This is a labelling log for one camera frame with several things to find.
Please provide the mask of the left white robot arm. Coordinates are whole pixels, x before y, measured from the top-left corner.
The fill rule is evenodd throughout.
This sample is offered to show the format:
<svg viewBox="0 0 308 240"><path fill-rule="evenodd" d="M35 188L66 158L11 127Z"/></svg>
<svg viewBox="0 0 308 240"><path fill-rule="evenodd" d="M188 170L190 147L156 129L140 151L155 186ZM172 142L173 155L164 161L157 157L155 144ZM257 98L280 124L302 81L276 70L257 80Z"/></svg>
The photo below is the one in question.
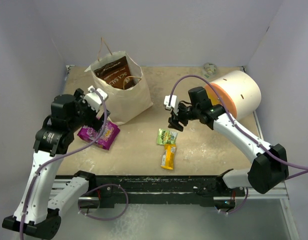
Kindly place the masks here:
<svg viewBox="0 0 308 240"><path fill-rule="evenodd" d="M31 172L23 197L13 215L5 217L2 227L25 235L51 240L60 228L62 217L83 194L92 196L97 191L96 176L77 172L68 185L50 198L58 169L64 158L76 154L83 147L68 152L74 133L88 126L103 134L110 112L106 109L109 95L90 86L85 93L78 88L74 94L61 94L51 103L51 113L36 133L33 145ZM103 114L97 118L100 108Z"/></svg>

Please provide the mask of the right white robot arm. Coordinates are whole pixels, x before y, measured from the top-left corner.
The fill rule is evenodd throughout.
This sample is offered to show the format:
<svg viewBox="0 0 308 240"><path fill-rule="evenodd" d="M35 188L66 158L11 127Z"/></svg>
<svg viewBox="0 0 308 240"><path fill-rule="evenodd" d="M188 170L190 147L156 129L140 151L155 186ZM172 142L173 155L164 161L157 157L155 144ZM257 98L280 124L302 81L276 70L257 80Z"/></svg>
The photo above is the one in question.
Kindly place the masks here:
<svg viewBox="0 0 308 240"><path fill-rule="evenodd" d="M289 177L287 153L280 145L272 145L252 134L225 108L213 105L207 91L199 86L188 91L189 105L178 101L176 95L167 95L163 104L170 111L169 128L183 131L189 121L198 120L232 142L251 162L247 169L229 169L218 176L216 190L222 196L235 188L253 188L265 194Z"/></svg>

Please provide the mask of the small green snack packet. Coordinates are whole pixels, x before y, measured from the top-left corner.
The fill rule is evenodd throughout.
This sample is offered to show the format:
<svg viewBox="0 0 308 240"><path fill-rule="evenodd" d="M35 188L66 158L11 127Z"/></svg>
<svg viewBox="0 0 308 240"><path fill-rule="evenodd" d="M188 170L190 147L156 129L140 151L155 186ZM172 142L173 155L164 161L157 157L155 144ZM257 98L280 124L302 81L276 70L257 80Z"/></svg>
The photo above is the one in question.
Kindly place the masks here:
<svg viewBox="0 0 308 240"><path fill-rule="evenodd" d="M173 145L176 143L177 137L177 132L160 128L157 133L156 143L158 145Z"/></svg>

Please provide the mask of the yellow snack bar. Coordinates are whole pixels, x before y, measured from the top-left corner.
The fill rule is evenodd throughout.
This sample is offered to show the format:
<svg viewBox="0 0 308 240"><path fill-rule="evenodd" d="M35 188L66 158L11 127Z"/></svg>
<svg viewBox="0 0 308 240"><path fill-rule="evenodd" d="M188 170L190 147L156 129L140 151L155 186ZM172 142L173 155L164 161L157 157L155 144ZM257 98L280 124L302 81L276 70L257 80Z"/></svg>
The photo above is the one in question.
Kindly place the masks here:
<svg viewBox="0 0 308 240"><path fill-rule="evenodd" d="M164 145L164 153L161 159L161 167L167 170L174 169L174 159L175 153L177 150L177 146L175 144L165 144Z"/></svg>

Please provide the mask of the brown paper bag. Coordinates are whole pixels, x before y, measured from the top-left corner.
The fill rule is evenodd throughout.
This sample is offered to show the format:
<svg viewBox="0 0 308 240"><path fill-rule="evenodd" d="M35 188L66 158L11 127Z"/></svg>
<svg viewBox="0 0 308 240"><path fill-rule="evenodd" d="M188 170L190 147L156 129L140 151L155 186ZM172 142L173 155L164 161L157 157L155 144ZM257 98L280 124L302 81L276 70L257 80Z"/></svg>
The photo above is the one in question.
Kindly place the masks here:
<svg viewBox="0 0 308 240"><path fill-rule="evenodd" d="M126 57L132 74L131 77L135 83L135 86L125 90L110 86L94 73L94 70L121 57ZM97 60L86 71L91 72L96 87L108 94L106 108L110 111L109 118L114 124L118 126L125 124L153 105L150 90L141 67L125 51L110 52L104 57L101 57L101 54L98 53Z"/></svg>

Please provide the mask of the brown m&m's bag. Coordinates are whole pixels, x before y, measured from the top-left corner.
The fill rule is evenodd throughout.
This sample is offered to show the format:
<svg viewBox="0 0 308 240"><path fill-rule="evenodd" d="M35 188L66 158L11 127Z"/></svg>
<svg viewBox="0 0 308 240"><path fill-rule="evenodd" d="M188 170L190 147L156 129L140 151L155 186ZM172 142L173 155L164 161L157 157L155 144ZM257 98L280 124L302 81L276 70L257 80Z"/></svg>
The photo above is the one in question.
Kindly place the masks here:
<svg viewBox="0 0 308 240"><path fill-rule="evenodd" d="M95 75L116 89L127 90L135 86L125 56L94 70Z"/></svg>

